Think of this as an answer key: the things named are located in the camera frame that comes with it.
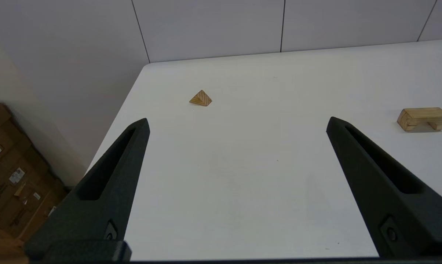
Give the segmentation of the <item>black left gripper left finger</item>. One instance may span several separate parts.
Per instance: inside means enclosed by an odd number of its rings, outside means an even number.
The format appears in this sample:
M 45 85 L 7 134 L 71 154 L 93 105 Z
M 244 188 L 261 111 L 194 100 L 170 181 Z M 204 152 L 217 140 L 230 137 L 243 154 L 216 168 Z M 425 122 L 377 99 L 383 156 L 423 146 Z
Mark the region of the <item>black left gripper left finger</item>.
M 129 258 L 129 215 L 149 140 L 130 124 L 25 243 L 30 258 Z

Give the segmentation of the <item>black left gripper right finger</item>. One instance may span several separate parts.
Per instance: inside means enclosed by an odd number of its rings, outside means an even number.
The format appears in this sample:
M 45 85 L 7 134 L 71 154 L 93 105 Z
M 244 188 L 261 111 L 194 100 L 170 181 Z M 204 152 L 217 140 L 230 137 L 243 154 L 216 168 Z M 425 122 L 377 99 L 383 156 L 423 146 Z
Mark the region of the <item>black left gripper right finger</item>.
M 326 133 L 379 256 L 442 256 L 442 196 L 345 120 Z

